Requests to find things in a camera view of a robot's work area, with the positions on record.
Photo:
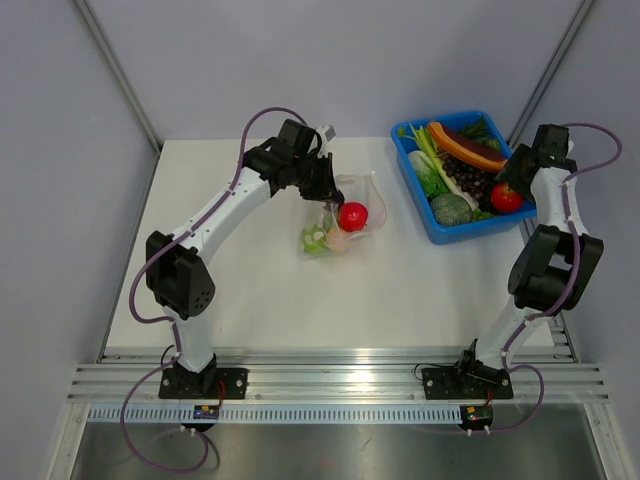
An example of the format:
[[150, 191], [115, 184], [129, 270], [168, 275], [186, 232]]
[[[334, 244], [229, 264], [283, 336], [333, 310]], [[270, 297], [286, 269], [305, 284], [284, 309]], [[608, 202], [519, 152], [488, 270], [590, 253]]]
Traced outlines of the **red apple front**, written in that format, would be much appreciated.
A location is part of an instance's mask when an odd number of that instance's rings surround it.
[[500, 214], [512, 214], [523, 206], [524, 198], [507, 183], [501, 183], [493, 187], [490, 202], [493, 209]]

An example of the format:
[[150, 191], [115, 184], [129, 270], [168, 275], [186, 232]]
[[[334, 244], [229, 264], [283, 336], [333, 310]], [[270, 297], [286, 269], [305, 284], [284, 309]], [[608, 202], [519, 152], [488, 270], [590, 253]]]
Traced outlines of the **red apple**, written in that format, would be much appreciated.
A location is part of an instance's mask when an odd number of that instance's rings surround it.
[[493, 209], [500, 214], [512, 214], [523, 206], [524, 198], [507, 183], [501, 183], [493, 187], [490, 202]]
[[360, 232], [366, 227], [368, 217], [368, 209], [363, 204], [345, 202], [338, 210], [337, 224], [344, 231]]

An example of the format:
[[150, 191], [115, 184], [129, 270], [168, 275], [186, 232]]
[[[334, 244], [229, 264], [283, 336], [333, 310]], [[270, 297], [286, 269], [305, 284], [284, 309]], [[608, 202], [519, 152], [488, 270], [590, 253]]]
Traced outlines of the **clear dotted zip bag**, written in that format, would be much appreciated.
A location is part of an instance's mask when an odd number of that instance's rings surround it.
[[344, 196], [341, 205], [318, 201], [308, 204], [298, 241], [303, 257], [342, 254], [385, 225], [387, 208], [375, 177], [374, 171], [367, 175], [340, 174], [336, 185]]

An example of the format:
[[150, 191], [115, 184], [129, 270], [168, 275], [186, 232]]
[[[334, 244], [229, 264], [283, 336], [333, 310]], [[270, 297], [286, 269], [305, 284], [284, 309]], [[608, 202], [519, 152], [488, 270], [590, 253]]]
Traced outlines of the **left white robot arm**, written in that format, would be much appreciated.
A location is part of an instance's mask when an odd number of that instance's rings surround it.
[[242, 399], [247, 372], [219, 368], [206, 311], [216, 287], [208, 270], [223, 242], [255, 209], [290, 186], [309, 201], [339, 206], [329, 142], [331, 125], [311, 128], [288, 119], [278, 135], [242, 149], [228, 186], [184, 226], [146, 242], [146, 285], [171, 324], [176, 352], [162, 369], [162, 399]]

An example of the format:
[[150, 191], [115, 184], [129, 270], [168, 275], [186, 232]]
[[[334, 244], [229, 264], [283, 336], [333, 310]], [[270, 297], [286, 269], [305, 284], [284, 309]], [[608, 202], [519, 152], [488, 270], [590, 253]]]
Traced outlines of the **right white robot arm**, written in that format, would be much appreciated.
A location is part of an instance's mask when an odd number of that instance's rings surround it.
[[510, 272], [505, 308], [454, 368], [454, 384], [464, 398], [511, 397], [514, 354], [547, 319], [576, 306], [604, 252], [603, 241], [581, 220], [580, 172], [569, 151], [568, 126], [543, 124], [498, 175], [535, 204], [537, 226]]

